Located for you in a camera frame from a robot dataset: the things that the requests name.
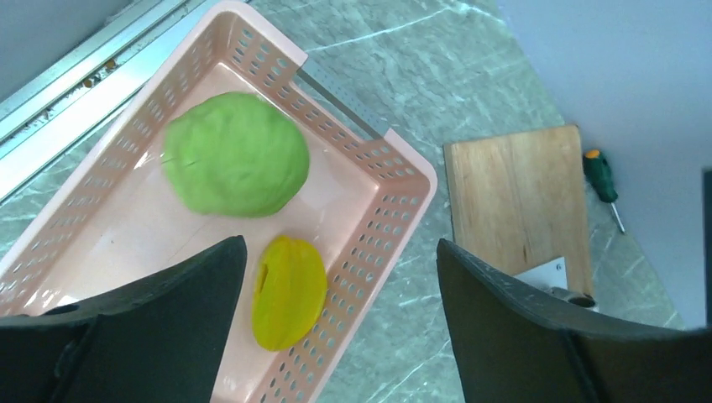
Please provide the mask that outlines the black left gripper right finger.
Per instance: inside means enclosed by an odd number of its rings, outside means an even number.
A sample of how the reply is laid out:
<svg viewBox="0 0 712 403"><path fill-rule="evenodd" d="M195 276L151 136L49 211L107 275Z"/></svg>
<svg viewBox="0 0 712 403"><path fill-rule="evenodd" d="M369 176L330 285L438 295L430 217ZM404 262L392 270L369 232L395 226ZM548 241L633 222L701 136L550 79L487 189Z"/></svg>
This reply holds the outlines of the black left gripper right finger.
<svg viewBox="0 0 712 403"><path fill-rule="evenodd" d="M708 402L711 331L583 309L442 239L437 274L468 402Z"/></svg>

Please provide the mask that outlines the pink plastic basket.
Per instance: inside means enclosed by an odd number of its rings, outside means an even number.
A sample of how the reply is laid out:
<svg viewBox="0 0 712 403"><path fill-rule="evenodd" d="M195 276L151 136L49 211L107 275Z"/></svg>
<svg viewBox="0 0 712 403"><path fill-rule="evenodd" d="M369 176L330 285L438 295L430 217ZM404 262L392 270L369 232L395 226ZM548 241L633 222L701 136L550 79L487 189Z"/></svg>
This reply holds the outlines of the pink plastic basket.
<svg viewBox="0 0 712 403"><path fill-rule="evenodd" d="M252 92L291 118L310 150L306 184L258 219L190 212L160 157L167 123L209 97ZM437 187L432 165L351 100L248 4L212 6L177 45L1 263L1 313L40 314L172 266L231 236L249 259L213 399L313 402ZM319 251L329 286L317 324L273 353L251 331L264 248L284 234Z"/></svg>

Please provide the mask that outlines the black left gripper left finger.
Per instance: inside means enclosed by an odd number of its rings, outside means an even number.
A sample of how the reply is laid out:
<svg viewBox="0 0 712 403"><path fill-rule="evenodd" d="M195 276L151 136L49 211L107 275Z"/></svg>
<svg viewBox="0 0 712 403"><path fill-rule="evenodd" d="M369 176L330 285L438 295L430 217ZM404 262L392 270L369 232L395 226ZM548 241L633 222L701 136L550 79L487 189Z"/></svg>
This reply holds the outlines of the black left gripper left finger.
<svg viewBox="0 0 712 403"><path fill-rule="evenodd" d="M209 401L247 256L232 236L98 296L4 317L2 401Z"/></svg>

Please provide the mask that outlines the yellow mango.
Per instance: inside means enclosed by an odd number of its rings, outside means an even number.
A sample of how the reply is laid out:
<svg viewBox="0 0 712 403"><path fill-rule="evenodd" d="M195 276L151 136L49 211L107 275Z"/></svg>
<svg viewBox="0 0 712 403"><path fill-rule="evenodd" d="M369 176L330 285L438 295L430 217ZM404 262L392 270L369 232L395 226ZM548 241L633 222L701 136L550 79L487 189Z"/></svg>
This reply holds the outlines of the yellow mango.
<svg viewBox="0 0 712 403"><path fill-rule="evenodd" d="M252 331L269 351L289 348L321 315L327 294L322 257L304 239L280 235L264 249L252 299Z"/></svg>

